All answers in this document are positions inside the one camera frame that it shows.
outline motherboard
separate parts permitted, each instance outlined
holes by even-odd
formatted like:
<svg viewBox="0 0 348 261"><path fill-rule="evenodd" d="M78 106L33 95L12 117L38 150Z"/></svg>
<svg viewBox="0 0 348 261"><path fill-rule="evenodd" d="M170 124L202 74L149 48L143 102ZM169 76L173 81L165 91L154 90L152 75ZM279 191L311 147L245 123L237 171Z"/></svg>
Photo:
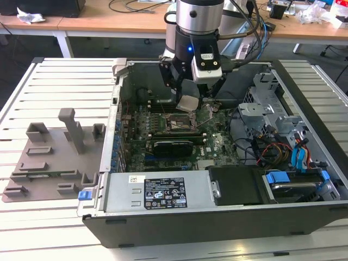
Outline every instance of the motherboard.
<svg viewBox="0 0 348 261"><path fill-rule="evenodd" d="M168 105L126 105L122 126L126 172L204 170L238 164L226 130L227 111L205 104L197 113Z"/></svg>

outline warning label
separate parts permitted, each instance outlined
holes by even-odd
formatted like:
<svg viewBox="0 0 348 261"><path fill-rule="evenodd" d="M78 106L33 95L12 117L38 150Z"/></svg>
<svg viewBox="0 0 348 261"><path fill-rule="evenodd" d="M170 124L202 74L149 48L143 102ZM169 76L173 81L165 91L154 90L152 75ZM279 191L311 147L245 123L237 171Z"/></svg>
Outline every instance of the warning label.
<svg viewBox="0 0 348 261"><path fill-rule="evenodd" d="M146 209L187 208L184 178L153 178L144 180Z"/></svg>

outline blue latch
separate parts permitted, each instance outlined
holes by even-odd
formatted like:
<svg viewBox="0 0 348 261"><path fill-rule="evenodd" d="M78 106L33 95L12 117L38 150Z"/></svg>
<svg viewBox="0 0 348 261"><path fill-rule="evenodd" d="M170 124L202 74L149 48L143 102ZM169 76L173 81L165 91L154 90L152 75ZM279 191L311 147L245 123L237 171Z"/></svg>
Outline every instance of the blue latch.
<svg viewBox="0 0 348 261"><path fill-rule="evenodd" d="M321 175L322 175L322 177L324 178L325 181L328 180L328 179L330 179L330 175L327 173L326 170L323 170L323 171L321 172Z"/></svg>
<svg viewBox="0 0 348 261"><path fill-rule="evenodd" d="M78 193L78 200L92 200L92 191L80 191Z"/></svg>
<svg viewBox="0 0 348 261"><path fill-rule="evenodd" d="M272 183L289 183L290 179L285 171L272 171L266 175L269 184Z"/></svg>

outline blue cable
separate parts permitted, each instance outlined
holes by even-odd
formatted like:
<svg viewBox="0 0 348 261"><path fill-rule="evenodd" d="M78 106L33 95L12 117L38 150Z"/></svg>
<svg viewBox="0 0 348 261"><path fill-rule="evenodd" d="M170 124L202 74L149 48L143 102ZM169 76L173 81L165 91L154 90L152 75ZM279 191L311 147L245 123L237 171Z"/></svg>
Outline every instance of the blue cable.
<svg viewBox="0 0 348 261"><path fill-rule="evenodd" d="M262 21L262 23L263 23L263 28L264 28L264 30L265 30L265 35L264 35L263 40L262 40L261 52L260 52L260 54L257 56L257 60L261 57L261 55L262 55L262 53L263 53L263 50L264 50L264 48L265 48L266 39L267 39L266 24L265 24L264 21Z"/></svg>

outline wooden desk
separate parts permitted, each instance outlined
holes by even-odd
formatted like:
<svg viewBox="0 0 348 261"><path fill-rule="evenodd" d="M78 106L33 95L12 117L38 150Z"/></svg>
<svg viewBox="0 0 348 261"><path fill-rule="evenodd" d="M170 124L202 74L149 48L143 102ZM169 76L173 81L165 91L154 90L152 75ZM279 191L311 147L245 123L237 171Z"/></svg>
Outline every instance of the wooden desk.
<svg viewBox="0 0 348 261"><path fill-rule="evenodd" d="M79 18L48 17L46 22L28 25L15 16L0 16L0 21L11 29L13 34L53 35L57 37L65 58L73 57L69 36L90 36L103 38L152 38L164 39L166 24L163 16L168 4L154 9L154 14L117 13L109 9L110 0L86 0ZM132 3L134 8L148 7L151 4ZM122 2L113 4L117 10L127 10ZM271 19L269 12L260 10L265 20L277 27L270 41L297 44L348 45L348 30L335 29L330 23L300 24L294 16L283 16L283 19ZM0 34L8 32L0 28Z"/></svg>
<svg viewBox="0 0 348 261"><path fill-rule="evenodd" d="M15 35L46 35L57 37L58 24L62 16L45 16L45 22L27 24L20 21L17 16L0 15L0 22ZM0 24L0 43L7 45L4 34L9 32Z"/></svg>
<svg viewBox="0 0 348 261"><path fill-rule="evenodd" d="M348 41L347 29L335 29L332 24L324 22L322 24L309 23L301 24L293 15L284 15L281 20L269 18L269 12L266 6L259 9L261 16L265 22L275 24L277 27L272 34L272 38L282 38L284 42L295 39L298 42L302 40L344 40Z"/></svg>
<svg viewBox="0 0 348 261"><path fill-rule="evenodd" d="M59 30L165 34L166 24L163 17L168 4L156 7L154 14L123 14L109 9L109 2L110 0L86 0L79 18L63 18L58 25ZM141 9L151 5L153 4L133 3L131 7ZM122 2L116 2L112 7L116 10L128 11Z"/></svg>
<svg viewBox="0 0 348 261"><path fill-rule="evenodd" d="M62 18L62 16L45 16L45 22L27 24L20 21L17 16L0 15L0 22L8 29L58 30Z"/></svg>

